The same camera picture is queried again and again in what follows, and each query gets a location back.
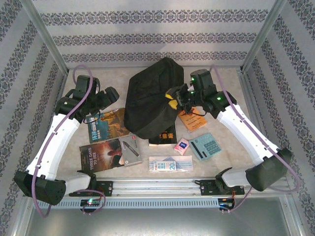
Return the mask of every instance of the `damask stripe pattern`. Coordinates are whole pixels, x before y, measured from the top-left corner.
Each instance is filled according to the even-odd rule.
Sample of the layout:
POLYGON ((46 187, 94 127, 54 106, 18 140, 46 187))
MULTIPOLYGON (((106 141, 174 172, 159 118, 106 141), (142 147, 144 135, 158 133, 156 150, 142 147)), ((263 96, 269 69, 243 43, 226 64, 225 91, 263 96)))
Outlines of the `damask stripe pattern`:
POLYGON ((299 50, 297 43, 290 33, 287 25, 285 24, 283 18, 281 16, 275 21, 273 25, 274 31, 276 32, 279 40, 282 43, 286 54, 290 58, 291 64, 299 76, 300 81, 302 82, 302 86, 304 90, 307 92, 308 97, 311 99, 313 103, 313 107, 315 109, 315 80, 314 80, 314 72, 311 71, 309 67, 309 63, 303 57, 303 53, 299 50))
POLYGON ((268 10, 157 10, 111 12, 65 12, 40 14, 47 26, 187 23, 263 22, 268 10))
POLYGON ((307 153, 306 157, 309 159, 309 164, 313 167, 313 171, 315 172, 315 141, 313 140, 312 135, 310 135, 310 130, 306 126, 303 116, 300 114, 299 106, 295 102, 290 85, 286 81, 277 57, 273 52, 273 49, 271 48, 268 40, 265 40, 261 46, 261 49, 267 59, 269 68, 278 85, 279 92, 282 95, 288 114, 292 120, 292 124, 295 127, 295 131, 298 132, 297 136, 299 137, 301 144, 303 144, 304 151, 307 153))
POLYGON ((20 131, 22 121, 28 110, 29 104, 31 102, 32 95, 36 89, 37 81, 39 80, 40 74, 43 70, 46 59, 49 55, 49 50, 45 44, 42 45, 40 52, 36 58, 35 64, 29 78, 25 84, 21 97, 19 99, 17 108, 14 110, 14 115, 9 123, 9 127, 6 129, 7 132, 3 137, 0 147, 0 177, 5 170, 5 164, 11 154, 11 150, 15 143, 18 132, 20 131))
MULTIPOLYGON (((54 86, 58 70, 59 70, 58 65, 54 62, 50 70, 49 76, 47 78, 45 88, 40 98, 36 114, 32 121, 26 142, 23 146, 23 152, 21 153, 21 157, 19 158, 19 164, 17 165, 17 169, 15 170, 15 172, 25 170, 30 160, 30 157, 32 156, 32 149, 36 141, 40 125, 43 122, 45 109, 48 104, 49 97, 54 86)), ((9 187, 9 192, 7 193, 8 197, 4 200, 4 207, 1 209, 0 235, 5 235, 6 233, 9 221, 12 217, 12 209, 16 205, 19 191, 20 191, 19 187, 12 179, 12 183, 9 187)))
MULTIPOLYGON (((256 79, 259 83, 260 90, 263 94, 267 109, 269 111, 270 118, 274 125, 275 132, 281 143, 281 147, 282 148, 287 147, 290 151, 292 151, 290 147, 290 142, 283 128, 282 121, 279 117, 276 104, 274 102, 274 99, 272 98, 271 92, 266 82, 266 78, 262 72, 262 69, 259 65, 257 58, 255 58, 254 61, 252 62, 252 68, 255 72, 256 79)), ((302 204, 302 208, 304 210, 304 215, 308 218, 309 222, 313 222, 314 216, 315 216, 315 209, 314 209, 313 204, 311 204, 312 199, 311 199, 310 194, 307 192, 308 189, 305 187, 305 181, 303 179, 303 175, 300 171, 300 168, 297 165, 297 161, 294 156, 294 153, 292 153, 291 166, 293 170, 296 172, 296 174, 300 177, 300 180, 301 180, 301 188, 298 195, 299 195, 299 200, 302 204)), ((311 232, 315 234, 315 228, 311 227, 311 232)))
POLYGON ((253 43, 256 33, 136 33, 54 36, 57 46, 167 44, 167 43, 253 43))
POLYGON ((255 102, 256 102, 256 105, 257 105, 257 109, 258 109, 259 115, 260 115, 260 120, 261 120, 261 122, 262 122, 262 125, 264 126, 264 131, 265 131, 265 133, 266 133, 266 137, 269 139, 268 130, 267 130, 265 121, 264 121, 263 118, 262 118, 262 113, 261 113, 261 110, 260 110, 260 108, 259 108, 258 100, 257 100, 256 95, 255 95, 255 93, 254 93, 254 89, 253 89, 253 87, 252 87, 251 81, 248 80, 248 82, 249 82, 249 84, 250 84, 250 86, 251 86, 251 89, 252 89, 252 93, 253 93, 253 96, 254 96, 254 99, 255 99, 255 102))
MULTIPOLYGON (((63 76, 61 82, 60 82, 60 85, 59 85, 59 88, 58 88, 58 92, 57 92, 57 96, 56 96, 56 99, 55 99, 55 102, 54 102, 54 106, 53 106, 54 108, 55 108, 56 105, 57 105, 57 101, 58 101, 58 99, 59 99, 59 95, 60 95, 61 89, 62 89, 62 87, 63 87, 63 82, 67 80, 67 77, 68 77, 68 75, 65 74, 65 75, 63 76)), ((48 131, 49 131, 49 129, 50 129, 51 123, 52 123, 52 121, 53 121, 54 113, 55 113, 55 109, 53 109, 53 110, 51 111, 50 118, 49 118, 49 125, 47 126, 46 134, 48 134, 48 131)))
POLYGON ((25 60, 26 54, 28 53, 35 37, 37 35, 37 30, 34 24, 30 21, 23 32, 19 43, 16 45, 12 57, 7 63, 7 67, 3 70, 0 77, 0 110, 5 102, 5 98, 11 91, 11 86, 21 69, 22 63, 25 60))
POLYGON ((163 57, 174 60, 244 60, 247 52, 145 52, 145 53, 90 53, 63 54, 64 61, 157 61, 163 57))
POLYGON ((0 42, 2 42, 21 9, 22 5, 18 0, 7 0, 4 3, 0 10, 0 42))
POLYGON ((289 0, 295 13, 300 17, 301 22, 309 31, 312 39, 315 40, 315 8, 309 0, 289 0))

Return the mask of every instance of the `blue book cover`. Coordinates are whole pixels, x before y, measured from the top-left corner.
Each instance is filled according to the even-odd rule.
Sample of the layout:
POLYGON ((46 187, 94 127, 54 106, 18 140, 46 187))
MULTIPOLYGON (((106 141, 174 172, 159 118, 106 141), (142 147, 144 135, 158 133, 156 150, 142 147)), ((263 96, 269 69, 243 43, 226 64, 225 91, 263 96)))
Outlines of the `blue book cover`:
POLYGON ((89 123, 90 144, 131 134, 124 125, 125 109, 120 108, 86 118, 89 123))

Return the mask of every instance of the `wire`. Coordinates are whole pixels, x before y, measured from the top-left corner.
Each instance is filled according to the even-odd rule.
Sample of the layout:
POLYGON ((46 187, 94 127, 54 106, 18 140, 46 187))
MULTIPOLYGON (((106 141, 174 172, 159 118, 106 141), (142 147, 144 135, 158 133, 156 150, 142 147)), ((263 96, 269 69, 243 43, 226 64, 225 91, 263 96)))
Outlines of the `wire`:
POLYGON ((232 204, 235 204, 235 190, 234 189, 232 189, 232 199, 233 199, 232 204))
MULTIPOLYGON (((231 213, 232 211, 224 206, 220 206, 219 208, 225 209, 227 212, 229 211, 229 213, 231 213)), ((252 227, 252 225, 248 222, 248 220, 244 220, 242 219, 236 212, 233 212, 234 216, 236 216, 236 218, 238 220, 240 220, 244 225, 247 225, 249 228, 251 228, 253 231, 255 231, 255 235, 261 235, 262 234, 260 232, 258 232, 254 227, 252 227)))
POLYGON ((190 114, 194 114, 194 115, 199 116, 199 117, 204 117, 205 115, 207 115, 207 113, 201 115, 201 114, 197 114, 197 113, 194 113, 194 112, 190 112, 190 114))
POLYGON ((220 74, 218 73, 218 69, 215 65, 212 66, 215 70, 215 73, 218 77, 218 81, 220 83, 220 86, 222 88, 222 91, 228 101, 228 103, 230 104, 230 106, 232 107, 233 111, 235 112, 235 114, 241 119, 243 120, 244 124, 250 129, 250 131, 261 141, 261 143, 266 147, 267 150, 269 150, 282 164, 284 164, 285 167, 287 167, 287 169, 290 171, 290 173, 294 176, 295 180, 296 180, 296 185, 295 185, 295 188, 294 189, 291 189, 291 190, 282 190, 282 189, 276 189, 276 188, 273 188, 273 187, 269 187, 270 189, 272 190, 275 190, 275 191, 279 191, 279 192, 283 192, 283 193, 292 193, 292 192, 295 192, 295 191, 298 191, 300 189, 300 186, 301 186, 301 180, 300 178, 298 177, 298 175, 295 173, 295 171, 276 153, 274 152, 270 147, 269 145, 266 144, 266 142, 256 133, 256 131, 251 127, 251 125, 246 121, 244 120, 244 118, 241 116, 241 114, 239 114, 239 112, 236 110, 234 104, 232 103, 230 97, 228 96, 227 94, 227 91, 224 87, 224 84, 222 82, 222 79, 221 79, 221 76, 220 74))
MULTIPOLYGON (((57 125, 57 127, 54 129, 54 131, 51 133, 51 135, 48 137, 47 139, 47 142, 45 143, 40 155, 39 155, 39 158, 38 158, 38 161, 37 161, 37 165, 35 167, 35 171, 34 171, 34 174, 33 174, 33 177, 32 177, 32 180, 31 180, 31 194, 32 194, 32 198, 33 198, 33 202, 34 202, 34 205, 35 205, 35 208, 37 210, 37 212, 40 214, 40 216, 42 216, 43 218, 46 218, 48 215, 49 215, 49 212, 50 212, 50 209, 51 209, 51 205, 48 206, 48 210, 46 212, 46 214, 44 214, 41 209, 39 208, 39 205, 38 205, 38 202, 37 202, 37 198, 36 198, 36 191, 35 191, 35 183, 36 183, 36 177, 37 177, 37 174, 38 174, 38 170, 40 168, 40 163, 41 163, 41 160, 43 159, 43 156, 45 154, 45 151, 48 147, 48 145, 50 144, 52 138, 57 135, 58 133, 58 130, 59 128, 62 126, 62 124, 82 105, 82 103, 87 99, 88 95, 90 94, 91 92, 91 89, 92 89, 92 85, 93 85, 93 75, 92 75, 92 72, 91 70, 85 66, 85 65, 78 65, 76 66, 74 69, 73 69, 73 73, 72 73, 72 78, 73 78, 73 81, 74 83, 76 84, 76 81, 75 81, 75 71, 78 69, 78 68, 85 68, 87 69, 89 75, 90 75, 90 83, 89 83, 89 88, 87 90, 87 92, 84 94, 83 98, 80 100, 80 102, 62 119, 62 121, 60 121, 60 123, 57 125)), ((105 197, 105 195, 100 192, 100 191, 96 191, 96 190, 80 190, 81 192, 96 192, 96 193, 99 193, 101 195, 103 195, 105 197)))
POLYGON ((240 201, 240 203, 239 203, 236 207, 234 207, 233 209, 230 210, 230 209, 225 208, 225 207, 223 207, 223 206, 221 206, 221 208, 225 208, 228 213, 231 213, 231 212, 235 211, 237 208, 239 208, 239 207, 241 206, 241 204, 243 204, 243 202, 245 201, 245 199, 247 198, 247 196, 251 193, 251 191, 252 191, 252 187, 249 189, 249 191, 247 192, 247 194, 245 195, 245 197, 243 197, 243 199, 240 201))
POLYGON ((83 208, 82 208, 83 214, 92 215, 92 214, 97 213, 98 211, 100 211, 102 208, 104 208, 105 203, 106 203, 106 197, 105 197, 105 194, 104 194, 104 193, 102 193, 102 192, 100 192, 100 191, 97 191, 97 190, 91 190, 91 189, 82 189, 82 190, 78 190, 78 191, 75 191, 75 192, 93 192, 93 193, 98 193, 98 194, 101 195, 100 198, 98 199, 99 202, 100 202, 100 200, 101 200, 102 197, 104 198, 103 204, 102 204, 98 209, 96 209, 96 210, 93 211, 93 212, 86 212, 86 211, 84 211, 85 207, 88 206, 88 205, 84 205, 83 208))
MULTIPOLYGON (((74 82, 74 84, 76 85, 77 84, 77 81, 75 80, 75 76, 74 76, 74 73, 72 73, 72 80, 74 82)), ((100 84, 99 84, 99 80, 98 80, 98 83, 96 84, 96 88, 98 90, 96 90, 95 92, 98 93, 100 91, 100 84)))
POLYGON ((97 118, 97 119, 91 120, 91 121, 85 123, 85 122, 84 122, 84 121, 85 121, 85 118, 84 118, 84 119, 83 119, 83 123, 84 123, 84 124, 91 124, 92 122, 98 121, 99 118, 100 118, 100 111, 98 111, 98 118, 97 118))

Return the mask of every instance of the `orange booklet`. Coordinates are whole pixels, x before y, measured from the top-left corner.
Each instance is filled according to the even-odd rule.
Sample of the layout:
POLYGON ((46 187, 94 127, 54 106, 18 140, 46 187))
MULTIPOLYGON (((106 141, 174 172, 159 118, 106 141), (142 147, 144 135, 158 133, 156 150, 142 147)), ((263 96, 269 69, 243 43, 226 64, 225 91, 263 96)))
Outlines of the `orange booklet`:
MULTIPOLYGON (((191 111, 196 114, 200 114, 200 112, 195 107, 193 107, 191 111)), ((180 111, 178 116, 190 132, 195 131, 196 129, 199 129, 200 127, 203 127, 207 124, 207 121, 204 117, 200 117, 195 114, 187 115, 185 111, 180 111)))

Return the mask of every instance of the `patterned wallpaper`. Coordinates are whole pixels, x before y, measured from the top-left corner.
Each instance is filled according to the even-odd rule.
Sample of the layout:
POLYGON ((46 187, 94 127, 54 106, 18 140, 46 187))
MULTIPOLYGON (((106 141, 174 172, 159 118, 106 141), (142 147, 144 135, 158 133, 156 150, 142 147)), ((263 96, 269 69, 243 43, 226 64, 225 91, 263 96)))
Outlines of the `patterned wallpaper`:
POLYGON ((34 0, 69 68, 242 65, 275 0, 34 0))
POLYGON ((306 235, 315 235, 314 13, 311 1, 289 0, 247 71, 266 133, 293 152, 306 235))
POLYGON ((38 152, 66 78, 18 0, 0 3, 0 235, 22 196, 13 181, 38 152))

